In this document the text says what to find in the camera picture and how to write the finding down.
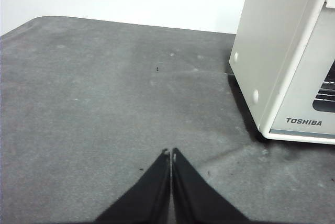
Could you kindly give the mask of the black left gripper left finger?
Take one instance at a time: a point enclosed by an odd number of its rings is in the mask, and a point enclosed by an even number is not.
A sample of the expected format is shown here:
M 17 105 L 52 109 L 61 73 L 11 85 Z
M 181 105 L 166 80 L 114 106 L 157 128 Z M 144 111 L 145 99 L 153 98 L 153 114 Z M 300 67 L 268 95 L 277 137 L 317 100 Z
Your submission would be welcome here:
M 170 204 L 170 152 L 157 159 L 95 223 L 167 223 Z

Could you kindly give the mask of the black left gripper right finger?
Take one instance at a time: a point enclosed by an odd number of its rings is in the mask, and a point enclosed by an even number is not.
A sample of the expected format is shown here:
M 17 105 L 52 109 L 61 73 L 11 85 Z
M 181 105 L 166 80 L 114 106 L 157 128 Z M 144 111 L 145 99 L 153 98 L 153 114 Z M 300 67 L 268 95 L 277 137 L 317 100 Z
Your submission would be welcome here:
M 172 150 L 177 223 L 248 223 L 249 219 L 201 177 L 177 148 Z

